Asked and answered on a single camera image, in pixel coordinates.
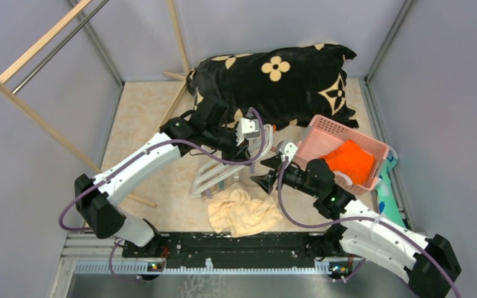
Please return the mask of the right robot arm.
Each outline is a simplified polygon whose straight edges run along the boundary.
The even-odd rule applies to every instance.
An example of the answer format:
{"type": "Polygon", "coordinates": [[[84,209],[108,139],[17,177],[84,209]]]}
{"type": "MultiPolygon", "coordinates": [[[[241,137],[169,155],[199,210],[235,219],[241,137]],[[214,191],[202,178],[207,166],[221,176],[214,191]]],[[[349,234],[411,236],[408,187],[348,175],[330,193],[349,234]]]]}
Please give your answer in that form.
{"type": "Polygon", "coordinates": [[[428,237],[404,228],[362,203],[338,186],[334,172],[322,158],[305,168],[281,155],[263,160],[269,167],[251,180],[267,194],[289,186],[315,198],[314,207],[325,218],[328,229],[325,249],[333,256],[360,256],[396,275],[418,297],[460,297],[455,284],[461,267],[451,243],[436,234],[428,237]]]}

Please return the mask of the cream boxer underwear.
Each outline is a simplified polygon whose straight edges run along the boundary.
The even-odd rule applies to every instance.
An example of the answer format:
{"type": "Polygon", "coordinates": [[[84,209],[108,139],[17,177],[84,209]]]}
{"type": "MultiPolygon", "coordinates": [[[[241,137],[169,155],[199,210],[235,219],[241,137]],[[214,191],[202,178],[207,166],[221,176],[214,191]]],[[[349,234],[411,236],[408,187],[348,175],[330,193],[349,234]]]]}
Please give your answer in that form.
{"type": "Polygon", "coordinates": [[[235,238],[256,235],[283,220],[273,197],[239,185],[213,195],[205,203],[213,230],[235,238]]]}

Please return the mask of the white clip hanger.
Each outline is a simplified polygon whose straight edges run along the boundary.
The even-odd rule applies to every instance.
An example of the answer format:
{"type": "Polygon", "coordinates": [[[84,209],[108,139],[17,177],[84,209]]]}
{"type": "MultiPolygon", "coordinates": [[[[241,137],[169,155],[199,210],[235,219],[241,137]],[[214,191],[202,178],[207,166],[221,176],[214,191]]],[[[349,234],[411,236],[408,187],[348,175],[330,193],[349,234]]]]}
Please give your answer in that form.
{"type": "MultiPolygon", "coordinates": [[[[270,124],[264,125],[265,140],[262,146],[262,152],[258,159],[264,157],[273,145],[274,127],[270,124]]],[[[252,156],[255,156],[261,148],[261,141],[259,139],[251,140],[249,143],[249,150],[252,156]]],[[[211,188],[223,183],[227,178],[238,176],[238,172],[246,168],[245,165],[223,165],[221,162],[211,159],[209,162],[203,164],[196,172],[190,198],[200,198],[204,195],[211,197],[211,188]]]]}

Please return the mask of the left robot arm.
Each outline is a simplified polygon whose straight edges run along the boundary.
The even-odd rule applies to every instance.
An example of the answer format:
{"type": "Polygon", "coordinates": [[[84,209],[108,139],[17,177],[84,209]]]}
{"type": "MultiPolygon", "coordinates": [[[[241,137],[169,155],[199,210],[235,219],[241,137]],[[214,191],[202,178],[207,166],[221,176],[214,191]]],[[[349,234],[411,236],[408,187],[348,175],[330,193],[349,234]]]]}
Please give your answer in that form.
{"type": "Polygon", "coordinates": [[[123,213],[119,207],[127,195],[154,172],[180,159],[192,149],[217,150],[224,165],[247,165],[253,161],[249,137],[261,134],[262,121],[251,108],[233,127],[223,125],[229,105],[210,97],[163,124],[146,145],[110,169],[90,178],[75,179],[73,205],[98,239],[117,237],[137,246],[147,257],[160,252],[161,240],[152,224],[123,213]]]}

